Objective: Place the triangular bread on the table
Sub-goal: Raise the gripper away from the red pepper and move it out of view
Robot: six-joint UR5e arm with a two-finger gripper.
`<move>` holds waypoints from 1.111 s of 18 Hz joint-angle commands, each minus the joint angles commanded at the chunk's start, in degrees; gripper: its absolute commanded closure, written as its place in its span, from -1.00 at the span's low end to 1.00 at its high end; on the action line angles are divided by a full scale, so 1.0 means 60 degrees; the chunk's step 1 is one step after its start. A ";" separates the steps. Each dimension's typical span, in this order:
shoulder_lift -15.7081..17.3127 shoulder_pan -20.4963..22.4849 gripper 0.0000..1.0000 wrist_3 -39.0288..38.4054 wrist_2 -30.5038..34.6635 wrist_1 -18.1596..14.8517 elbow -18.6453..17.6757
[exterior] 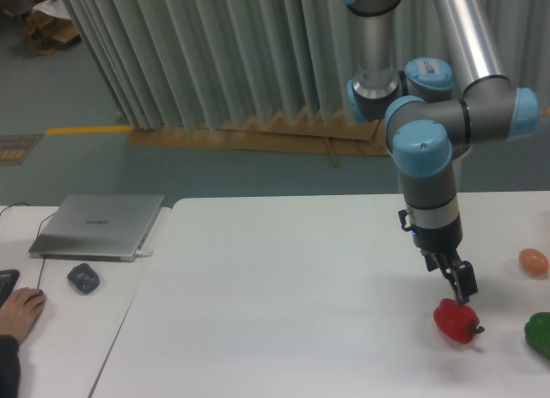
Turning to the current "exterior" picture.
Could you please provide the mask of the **person's bare hand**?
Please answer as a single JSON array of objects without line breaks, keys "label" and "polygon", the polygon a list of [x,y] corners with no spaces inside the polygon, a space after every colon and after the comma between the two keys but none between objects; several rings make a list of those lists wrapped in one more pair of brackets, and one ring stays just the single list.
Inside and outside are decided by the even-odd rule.
[{"label": "person's bare hand", "polygon": [[1,307],[1,335],[13,336],[19,345],[26,340],[45,307],[46,295],[39,292],[25,287],[11,293]]}]

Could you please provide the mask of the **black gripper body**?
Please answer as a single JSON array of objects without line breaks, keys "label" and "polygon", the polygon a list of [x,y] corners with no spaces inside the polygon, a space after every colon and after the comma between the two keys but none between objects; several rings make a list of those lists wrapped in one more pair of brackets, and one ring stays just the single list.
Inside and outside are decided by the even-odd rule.
[{"label": "black gripper body", "polygon": [[435,229],[422,228],[414,223],[406,225],[406,210],[398,211],[400,226],[405,231],[412,232],[415,246],[427,253],[454,253],[463,238],[461,216],[458,215],[451,223]]}]

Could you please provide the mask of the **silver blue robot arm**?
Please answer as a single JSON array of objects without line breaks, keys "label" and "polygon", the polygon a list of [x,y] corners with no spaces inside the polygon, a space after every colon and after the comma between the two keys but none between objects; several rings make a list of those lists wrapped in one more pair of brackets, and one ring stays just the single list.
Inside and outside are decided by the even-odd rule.
[{"label": "silver blue robot arm", "polygon": [[449,281],[459,305],[478,290],[462,239],[453,162],[474,144],[533,133],[540,121],[535,92],[506,76],[480,0],[432,0],[450,59],[416,58],[394,67],[390,34],[401,0],[341,0],[364,40],[347,83],[354,117],[382,119],[412,233],[428,270]]}]

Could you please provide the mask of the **dark sleeved forearm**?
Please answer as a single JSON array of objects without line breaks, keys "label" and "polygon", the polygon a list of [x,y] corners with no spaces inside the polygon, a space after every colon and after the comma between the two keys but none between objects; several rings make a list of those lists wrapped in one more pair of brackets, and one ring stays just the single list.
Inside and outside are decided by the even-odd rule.
[{"label": "dark sleeved forearm", "polygon": [[4,398],[18,396],[21,378],[19,346],[13,336],[1,336],[1,396]]}]

